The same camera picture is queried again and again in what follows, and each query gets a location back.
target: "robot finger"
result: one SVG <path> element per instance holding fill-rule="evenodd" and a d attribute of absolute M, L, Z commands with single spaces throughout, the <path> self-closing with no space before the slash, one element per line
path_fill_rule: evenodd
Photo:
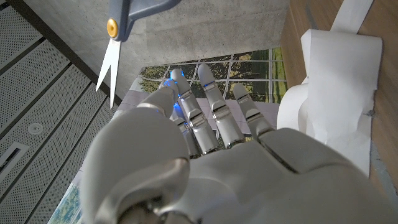
<path fill-rule="evenodd" d="M 184 137 L 184 140 L 188 146 L 190 159 L 196 159 L 200 157 L 201 153 L 195 144 L 193 131 L 185 120 L 184 113 L 182 112 L 181 106 L 178 102 L 174 104 L 174 109 L 170 120 L 172 120 L 180 129 L 182 136 Z"/>
<path fill-rule="evenodd" d="M 255 106 L 244 86 L 237 83 L 233 89 L 234 96 L 246 119 L 253 138 L 258 141 L 259 135 L 274 130 Z"/>
<path fill-rule="evenodd" d="M 199 143 L 201 154 L 208 154 L 219 149 L 219 144 L 214 132 L 201 111 L 197 99 L 193 95 L 187 79 L 181 69 L 174 69 L 171 77 L 178 86 L 178 96 L 188 116 L 188 122 Z"/>
<path fill-rule="evenodd" d="M 198 67 L 198 75 L 209 101 L 217 128 L 223 138 L 225 148 L 229 149 L 237 143 L 244 142 L 244 136 L 229 107 L 226 105 L 209 66 L 205 64 L 200 65 Z"/>

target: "metal vent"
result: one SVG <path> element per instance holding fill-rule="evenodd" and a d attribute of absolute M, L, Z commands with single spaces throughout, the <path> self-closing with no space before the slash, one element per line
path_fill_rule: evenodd
<path fill-rule="evenodd" d="M 68 59 L 46 40 L 2 74 L 0 131 L 3 131 L 68 63 Z"/>
<path fill-rule="evenodd" d="M 92 140 L 100 131 L 100 129 L 111 120 L 115 111 L 116 109 L 114 108 L 112 110 L 109 109 L 108 98 L 90 127 L 87 129 L 87 132 L 78 143 L 75 151 L 65 164 L 63 170 L 59 173 L 54 183 L 50 186 L 49 191 L 43 197 L 40 205 L 33 212 L 33 215 L 28 223 L 47 223 L 49 221 L 51 215 L 66 192 L 70 182 L 73 180 L 79 168 L 81 167 Z"/>
<path fill-rule="evenodd" d="M 13 142 L 30 146 L 29 150 L 0 183 L 1 195 L 89 83 L 90 80 L 76 66 L 72 65 L 0 140 L 0 155 L 3 155 Z M 28 128 L 34 123 L 40 123 L 44 127 L 40 134 L 29 134 Z"/>
<path fill-rule="evenodd" d="M 0 11 L 0 30 L 0 68 L 42 37 L 11 6 Z"/>
<path fill-rule="evenodd" d="M 0 204 L 0 223 L 25 222 L 105 98 L 90 85 Z"/>

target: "paper sheet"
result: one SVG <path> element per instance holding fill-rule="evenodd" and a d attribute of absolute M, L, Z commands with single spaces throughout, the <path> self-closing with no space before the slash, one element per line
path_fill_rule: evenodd
<path fill-rule="evenodd" d="M 307 97 L 308 84 L 293 86 L 286 92 L 279 106 L 277 129 L 292 128 L 306 132 L 308 108 L 302 106 Z"/>
<path fill-rule="evenodd" d="M 372 3 L 373 0 L 344 0 L 330 31 L 358 33 Z"/>
<path fill-rule="evenodd" d="M 381 60 L 378 37 L 309 30 L 307 134 L 369 175 L 373 96 Z"/>

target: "wooden surface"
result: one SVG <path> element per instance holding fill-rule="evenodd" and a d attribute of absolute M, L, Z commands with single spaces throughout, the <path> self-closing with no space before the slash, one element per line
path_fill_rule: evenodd
<path fill-rule="evenodd" d="M 292 0 L 281 46 L 289 87 L 305 78 L 301 36 L 308 29 L 330 30 L 343 0 Z M 358 34 L 381 37 L 383 54 L 375 96 L 372 140 L 398 189 L 398 1 L 374 0 Z M 371 166 L 371 182 L 381 191 Z"/>

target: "white robotic palm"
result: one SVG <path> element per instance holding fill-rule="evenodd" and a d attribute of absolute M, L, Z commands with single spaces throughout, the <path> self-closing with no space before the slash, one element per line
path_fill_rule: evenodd
<path fill-rule="evenodd" d="M 80 194 L 86 223 L 396 223 L 352 163 L 300 132 L 274 131 L 235 85 L 254 136 L 245 142 L 208 66 L 198 74 L 226 149 L 173 70 L 91 144 Z"/>

